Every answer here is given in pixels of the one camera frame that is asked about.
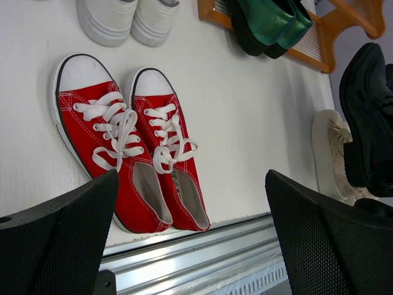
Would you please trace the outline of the beige lace sneaker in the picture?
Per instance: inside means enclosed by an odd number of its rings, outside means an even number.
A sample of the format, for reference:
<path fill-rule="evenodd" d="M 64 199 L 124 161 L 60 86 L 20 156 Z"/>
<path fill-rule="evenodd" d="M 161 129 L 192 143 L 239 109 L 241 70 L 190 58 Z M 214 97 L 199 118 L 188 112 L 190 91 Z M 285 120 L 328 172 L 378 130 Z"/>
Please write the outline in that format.
<path fill-rule="evenodd" d="M 347 205 L 359 199 L 377 199 L 366 188 L 349 184 L 344 168 L 345 143 L 352 141 L 347 123 L 331 109 L 319 111 L 311 127 L 311 142 L 319 192 Z"/>

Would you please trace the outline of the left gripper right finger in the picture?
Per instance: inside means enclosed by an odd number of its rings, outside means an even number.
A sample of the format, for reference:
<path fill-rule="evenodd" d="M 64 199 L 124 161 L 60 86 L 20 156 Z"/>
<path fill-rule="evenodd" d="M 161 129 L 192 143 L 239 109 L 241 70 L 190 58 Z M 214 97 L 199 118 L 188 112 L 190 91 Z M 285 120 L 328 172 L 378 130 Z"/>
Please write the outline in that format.
<path fill-rule="evenodd" d="M 265 189 L 293 294 L 392 293 L 391 206 L 350 206 L 275 170 Z"/>

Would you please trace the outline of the green loafer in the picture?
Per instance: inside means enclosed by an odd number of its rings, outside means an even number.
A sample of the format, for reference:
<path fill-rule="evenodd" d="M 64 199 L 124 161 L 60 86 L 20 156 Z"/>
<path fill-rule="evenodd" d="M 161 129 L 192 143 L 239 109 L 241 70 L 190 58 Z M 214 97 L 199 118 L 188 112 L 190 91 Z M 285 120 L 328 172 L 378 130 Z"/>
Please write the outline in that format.
<path fill-rule="evenodd" d="M 278 41 L 295 20 L 289 1 L 234 0 L 228 5 L 236 39 L 242 50 L 253 57 Z"/>
<path fill-rule="evenodd" d="M 313 20 L 301 1 L 289 1 L 295 17 L 284 34 L 265 51 L 272 59 L 283 56 L 289 49 L 297 45 L 313 25 Z"/>

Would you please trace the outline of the black loafer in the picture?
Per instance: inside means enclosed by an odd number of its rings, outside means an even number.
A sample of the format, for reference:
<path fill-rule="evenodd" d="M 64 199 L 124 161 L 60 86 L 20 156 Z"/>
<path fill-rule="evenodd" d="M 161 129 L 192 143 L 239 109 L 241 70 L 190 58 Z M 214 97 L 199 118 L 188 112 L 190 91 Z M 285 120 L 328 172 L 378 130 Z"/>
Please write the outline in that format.
<path fill-rule="evenodd" d="M 342 75 L 339 96 L 352 135 L 343 145 L 348 182 L 376 197 L 392 197 L 392 88 L 379 44 L 357 51 Z"/>

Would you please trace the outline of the red canvas sneaker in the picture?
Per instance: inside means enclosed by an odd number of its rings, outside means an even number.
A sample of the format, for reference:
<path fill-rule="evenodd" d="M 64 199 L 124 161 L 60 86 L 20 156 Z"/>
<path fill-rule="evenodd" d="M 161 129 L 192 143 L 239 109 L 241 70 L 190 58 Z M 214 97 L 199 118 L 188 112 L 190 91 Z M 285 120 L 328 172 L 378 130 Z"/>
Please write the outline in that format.
<path fill-rule="evenodd" d="M 181 104 L 168 78 L 157 68 L 136 69 L 126 80 L 124 97 L 138 115 L 137 129 L 152 158 L 173 227 L 207 231 L 206 213 Z"/>
<path fill-rule="evenodd" d="M 120 184 L 114 221 L 125 232 L 149 234 L 171 227 L 152 156 L 105 66 L 87 53 L 65 56 L 53 70 L 50 91 L 55 126 L 90 179 L 109 170 Z"/>

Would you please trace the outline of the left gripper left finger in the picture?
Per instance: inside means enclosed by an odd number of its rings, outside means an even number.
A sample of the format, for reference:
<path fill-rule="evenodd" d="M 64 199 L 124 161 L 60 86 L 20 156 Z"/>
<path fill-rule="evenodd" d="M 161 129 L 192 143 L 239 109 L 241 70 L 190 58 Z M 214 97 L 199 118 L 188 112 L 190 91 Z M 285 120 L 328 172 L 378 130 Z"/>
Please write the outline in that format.
<path fill-rule="evenodd" d="M 1 218 L 1 294 L 92 294 L 119 191 L 115 169 Z"/>

